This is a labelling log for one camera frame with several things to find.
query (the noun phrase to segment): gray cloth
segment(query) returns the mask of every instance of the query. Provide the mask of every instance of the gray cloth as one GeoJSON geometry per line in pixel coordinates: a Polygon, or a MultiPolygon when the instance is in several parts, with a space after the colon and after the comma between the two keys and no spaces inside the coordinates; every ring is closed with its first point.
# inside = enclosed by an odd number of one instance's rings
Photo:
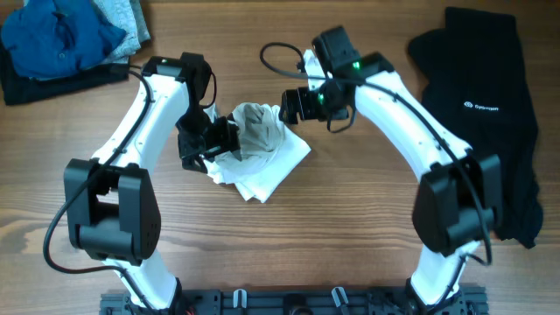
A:
{"type": "Polygon", "coordinates": [[[148,26],[144,20],[140,0],[91,0],[92,5],[112,25],[126,31],[122,43],[102,62],[128,63],[129,56],[134,55],[140,44],[150,39],[148,26]]]}

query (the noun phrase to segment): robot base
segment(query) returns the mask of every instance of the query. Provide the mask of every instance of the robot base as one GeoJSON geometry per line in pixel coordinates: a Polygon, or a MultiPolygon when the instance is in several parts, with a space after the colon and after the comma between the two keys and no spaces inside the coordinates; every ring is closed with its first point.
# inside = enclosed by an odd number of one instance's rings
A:
{"type": "MultiPolygon", "coordinates": [[[[309,308],[313,315],[399,315],[406,311],[396,305],[407,301],[404,287],[376,287],[368,290],[344,290],[347,304],[337,307],[329,290],[261,291],[183,290],[190,306],[199,315],[305,315],[309,308]],[[239,301],[242,291],[245,301],[239,301]]],[[[100,315],[130,315],[130,295],[101,295],[100,315]]],[[[435,315],[487,315],[486,289],[461,286],[460,292],[435,315]]]]}

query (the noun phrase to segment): blue towel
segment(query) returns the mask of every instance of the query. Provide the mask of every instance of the blue towel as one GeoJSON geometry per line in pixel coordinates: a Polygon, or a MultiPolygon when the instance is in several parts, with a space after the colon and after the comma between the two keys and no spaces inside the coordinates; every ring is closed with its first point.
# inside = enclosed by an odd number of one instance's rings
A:
{"type": "Polygon", "coordinates": [[[51,79],[99,65],[126,31],[100,18],[89,0],[31,0],[2,28],[19,76],[51,79]]]}

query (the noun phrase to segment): wooden table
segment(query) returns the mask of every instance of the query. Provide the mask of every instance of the wooden table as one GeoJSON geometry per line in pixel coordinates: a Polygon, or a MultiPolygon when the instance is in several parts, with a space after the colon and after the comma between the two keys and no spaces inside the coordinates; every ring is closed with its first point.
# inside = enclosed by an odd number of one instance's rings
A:
{"type": "MultiPolygon", "coordinates": [[[[470,264],[466,283],[485,285],[492,314],[557,314],[560,309],[560,18],[552,2],[439,0],[231,3],[147,3],[154,38],[133,62],[152,55],[203,53],[218,75],[222,113],[241,102],[278,104],[305,83],[261,65],[269,41],[310,47],[314,36],[344,25],[362,53],[380,51],[409,90],[426,80],[405,52],[408,41],[442,25],[444,7],[515,14],[527,79],[540,125],[535,169],[545,209],[538,245],[493,242],[495,264],[470,264]]],[[[2,20],[13,8],[0,6],[2,20]]],[[[278,50],[280,67],[294,57],[278,50]]],[[[41,246],[64,200],[62,172],[71,158],[89,158],[109,138],[136,95],[135,80],[27,106],[0,106],[0,313],[94,314],[99,296],[122,291],[111,272],[67,276],[49,269],[41,246]]],[[[311,147],[266,204],[243,201],[232,186],[182,171],[176,134],[153,174],[163,218],[159,250],[187,289],[400,285],[421,248],[410,214],[417,182],[386,137],[363,117],[331,135],[319,122],[293,130],[311,147]]],[[[98,265],[67,239],[66,219],[53,237],[54,259],[98,265]]]]}

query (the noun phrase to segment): black fabric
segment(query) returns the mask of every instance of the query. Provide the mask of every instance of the black fabric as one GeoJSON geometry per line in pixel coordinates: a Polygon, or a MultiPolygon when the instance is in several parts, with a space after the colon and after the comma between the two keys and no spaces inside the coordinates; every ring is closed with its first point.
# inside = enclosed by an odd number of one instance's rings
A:
{"type": "Polygon", "coordinates": [[[426,109],[474,150],[500,157],[504,220],[497,235],[534,247],[543,225],[532,167],[538,128],[515,18],[447,8],[445,28],[414,38],[409,55],[430,81],[426,109]]]}
{"type": "Polygon", "coordinates": [[[111,73],[111,67],[112,65],[96,66],[62,79],[31,80],[18,76],[11,62],[10,53],[0,41],[0,82],[6,105],[41,101],[49,97],[128,79],[127,73],[111,73]]]}

